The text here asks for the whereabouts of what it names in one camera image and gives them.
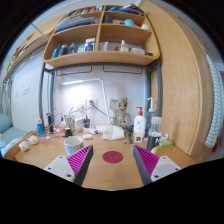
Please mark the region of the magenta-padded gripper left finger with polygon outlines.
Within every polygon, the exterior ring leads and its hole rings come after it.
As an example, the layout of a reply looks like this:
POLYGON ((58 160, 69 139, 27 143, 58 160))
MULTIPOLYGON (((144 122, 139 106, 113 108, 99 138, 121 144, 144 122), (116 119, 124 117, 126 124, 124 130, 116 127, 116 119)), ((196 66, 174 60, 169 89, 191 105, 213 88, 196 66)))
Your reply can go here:
POLYGON ((44 170, 81 186, 92 156, 93 146, 89 145, 67 157, 62 155, 58 156, 44 170))

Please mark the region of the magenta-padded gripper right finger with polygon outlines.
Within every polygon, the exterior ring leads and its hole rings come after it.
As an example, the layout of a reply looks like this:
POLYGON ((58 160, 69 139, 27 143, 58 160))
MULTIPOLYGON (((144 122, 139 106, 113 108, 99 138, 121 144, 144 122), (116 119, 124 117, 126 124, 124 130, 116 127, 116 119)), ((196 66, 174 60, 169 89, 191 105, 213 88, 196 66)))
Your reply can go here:
POLYGON ((133 146, 133 156, 143 185, 148 185, 180 170, 180 167, 169 157, 158 157, 137 145, 133 146))

